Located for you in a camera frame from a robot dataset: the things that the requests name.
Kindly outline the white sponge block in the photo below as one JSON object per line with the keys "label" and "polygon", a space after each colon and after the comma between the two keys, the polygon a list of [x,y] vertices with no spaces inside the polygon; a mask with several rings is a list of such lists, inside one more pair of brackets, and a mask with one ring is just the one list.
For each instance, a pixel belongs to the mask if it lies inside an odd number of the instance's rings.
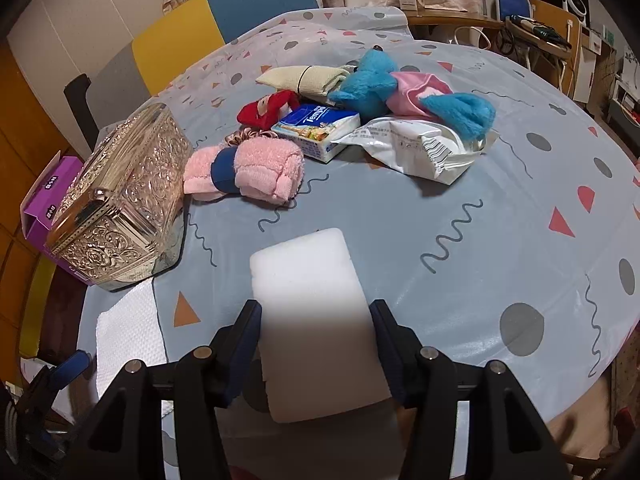
{"label": "white sponge block", "polygon": [[390,397],[366,296],[337,228],[250,256],[262,307],[259,355],[269,411],[304,422]]}

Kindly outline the white paper towel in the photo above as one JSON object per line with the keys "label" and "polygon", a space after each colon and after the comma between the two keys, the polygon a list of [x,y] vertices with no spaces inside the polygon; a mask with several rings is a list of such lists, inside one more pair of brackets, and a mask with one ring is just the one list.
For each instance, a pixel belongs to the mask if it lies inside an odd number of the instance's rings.
{"label": "white paper towel", "polygon": [[96,321],[96,391],[99,398],[131,360],[140,360],[146,366],[168,363],[152,278],[134,286]]}

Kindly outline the pink towel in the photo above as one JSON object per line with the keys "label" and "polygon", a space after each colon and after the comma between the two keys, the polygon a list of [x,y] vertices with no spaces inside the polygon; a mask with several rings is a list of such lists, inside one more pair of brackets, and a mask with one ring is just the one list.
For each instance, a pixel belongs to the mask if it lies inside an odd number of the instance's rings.
{"label": "pink towel", "polygon": [[302,185],[304,159],[295,143],[268,136],[256,136],[239,145],[200,148],[186,162],[183,193],[200,202],[241,195],[283,205]]}

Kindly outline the white plastic package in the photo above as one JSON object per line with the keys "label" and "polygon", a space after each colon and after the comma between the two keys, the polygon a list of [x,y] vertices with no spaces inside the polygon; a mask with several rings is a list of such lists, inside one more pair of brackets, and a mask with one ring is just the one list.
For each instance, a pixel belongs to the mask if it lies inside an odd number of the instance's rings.
{"label": "white plastic package", "polygon": [[447,126],[416,118],[382,117],[334,136],[334,143],[356,145],[390,169],[453,184],[498,140],[490,129],[484,139],[465,141]]}

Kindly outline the pink satin scrunchie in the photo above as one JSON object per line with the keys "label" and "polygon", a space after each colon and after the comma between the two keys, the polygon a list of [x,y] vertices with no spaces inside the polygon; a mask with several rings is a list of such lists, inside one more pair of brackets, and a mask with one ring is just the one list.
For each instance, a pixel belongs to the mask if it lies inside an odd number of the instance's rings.
{"label": "pink satin scrunchie", "polygon": [[239,128],[238,130],[233,131],[228,134],[228,136],[224,137],[224,144],[226,144],[229,148],[232,146],[238,146],[241,143],[256,138],[269,138],[269,139],[277,139],[279,136],[277,133],[271,130],[260,130],[253,129],[250,127]]}

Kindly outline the blue tissue packet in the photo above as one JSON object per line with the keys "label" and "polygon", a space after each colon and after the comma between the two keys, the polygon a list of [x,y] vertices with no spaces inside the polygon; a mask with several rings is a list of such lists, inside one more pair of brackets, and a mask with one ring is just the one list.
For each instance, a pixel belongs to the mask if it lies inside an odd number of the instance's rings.
{"label": "blue tissue packet", "polygon": [[360,126],[360,116],[352,110],[303,104],[276,122],[271,131],[297,144],[303,154],[327,164],[344,150],[337,143]]}

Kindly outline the blue teddy bear pink dress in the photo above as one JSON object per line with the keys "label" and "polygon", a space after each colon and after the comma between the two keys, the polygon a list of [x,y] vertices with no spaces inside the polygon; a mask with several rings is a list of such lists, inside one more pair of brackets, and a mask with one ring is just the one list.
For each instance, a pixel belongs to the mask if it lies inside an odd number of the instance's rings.
{"label": "blue teddy bear pink dress", "polygon": [[358,113],[364,122],[390,115],[420,117],[447,126],[465,142],[483,140],[496,118],[495,107],[486,99],[454,92],[431,73],[402,72],[378,49],[363,55],[328,98]]}

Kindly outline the beige cloth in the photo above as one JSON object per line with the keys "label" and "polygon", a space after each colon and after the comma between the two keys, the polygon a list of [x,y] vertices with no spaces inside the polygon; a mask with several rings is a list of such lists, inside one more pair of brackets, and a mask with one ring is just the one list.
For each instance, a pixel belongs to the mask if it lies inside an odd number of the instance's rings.
{"label": "beige cloth", "polygon": [[333,105],[329,94],[338,90],[350,75],[341,67],[321,65],[296,65],[270,68],[256,78],[256,84],[263,84],[277,90],[292,91],[311,101]]}

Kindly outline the patterned light blue tablecloth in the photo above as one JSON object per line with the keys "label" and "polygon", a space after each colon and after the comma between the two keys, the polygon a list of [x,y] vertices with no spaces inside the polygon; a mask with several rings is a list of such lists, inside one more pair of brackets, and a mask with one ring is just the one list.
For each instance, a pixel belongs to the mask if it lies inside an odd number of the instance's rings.
{"label": "patterned light blue tablecloth", "polygon": [[450,185],[348,148],[307,162],[291,208],[237,197],[192,205],[181,260],[153,283],[168,358],[236,318],[254,252],[337,228],[369,299],[451,359],[506,362],[552,419],[598,380],[639,319],[638,170],[569,98],[498,54],[414,40],[390,8],[282,14],[152,97],[193,145],[215,145],[266,93],[264,68],[346,65],[374,46],[402,70],[488,99],[497,141]]}

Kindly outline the ornate silver tissue box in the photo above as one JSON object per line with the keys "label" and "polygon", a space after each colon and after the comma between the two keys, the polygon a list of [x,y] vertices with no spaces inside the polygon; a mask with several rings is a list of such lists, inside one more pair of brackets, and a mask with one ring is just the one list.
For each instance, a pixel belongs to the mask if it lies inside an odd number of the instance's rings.
{"label": "ornate silver tissue box", "polygon": [[186,232],[183,171],[191,142],[163,103],[105,136],[67,189],[46,247],[106,290],[172,268]]}

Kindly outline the purple carton box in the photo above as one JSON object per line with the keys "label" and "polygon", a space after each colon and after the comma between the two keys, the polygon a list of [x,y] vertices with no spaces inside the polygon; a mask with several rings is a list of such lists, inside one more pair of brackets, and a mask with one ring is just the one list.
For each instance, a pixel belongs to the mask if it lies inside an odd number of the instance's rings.
{"label": "purple carton box", "polygon": [[25,240],[40,250],[61,269],[81,283],[91,282],[64,260],[52,255],[46,247],[49,232],[67,189],[80,173],[82,161],[76,156],[62,156],[57,152],[40,172],[20,205],[21,229]]}

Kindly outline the grey yellow blue chair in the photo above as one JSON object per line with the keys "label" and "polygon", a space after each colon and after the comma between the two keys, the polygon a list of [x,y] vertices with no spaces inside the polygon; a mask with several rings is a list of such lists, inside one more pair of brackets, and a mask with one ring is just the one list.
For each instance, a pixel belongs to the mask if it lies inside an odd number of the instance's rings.
{"label": "grey yellow blue chair", "polygon": [[126,44],[94,77],[64,94],[89,148],[99,131],[128,117],[187,68],[270,18],[315,9],[317,0],[189,0]]}

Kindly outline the wooden side desk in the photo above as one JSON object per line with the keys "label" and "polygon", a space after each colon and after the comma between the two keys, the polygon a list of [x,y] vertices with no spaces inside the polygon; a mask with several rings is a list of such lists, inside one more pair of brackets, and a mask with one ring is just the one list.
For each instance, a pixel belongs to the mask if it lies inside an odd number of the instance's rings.
{"label": "wooden side desk", "polygon": [[458,27],[477,27],[489,39],[494,39],[503,28],[503,22],[488,18],[484,14],[466,11],[423,9],[405,11],[412,36],[419,40],[454,40],[454,31]]}

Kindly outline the blue folding chair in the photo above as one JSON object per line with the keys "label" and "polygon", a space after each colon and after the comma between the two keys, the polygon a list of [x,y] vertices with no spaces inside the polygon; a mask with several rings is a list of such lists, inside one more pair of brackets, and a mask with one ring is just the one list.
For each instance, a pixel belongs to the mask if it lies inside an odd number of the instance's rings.
{"label": "blue folding chair", "polygon": [[497,49],[515,56],[572,98],[578,75],[582,25],[574,14],[540,0],[495,0],[497,18],[503,22]]}

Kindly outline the small white fan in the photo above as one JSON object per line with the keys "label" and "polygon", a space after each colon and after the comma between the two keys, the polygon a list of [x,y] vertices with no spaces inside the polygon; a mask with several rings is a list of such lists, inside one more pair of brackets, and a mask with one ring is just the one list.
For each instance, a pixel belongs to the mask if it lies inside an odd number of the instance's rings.
{"label": "small white fan", "polygon": [[582,26],[587,26],[588,6],[582,0],[562,0],[563,9],[575,15]]}

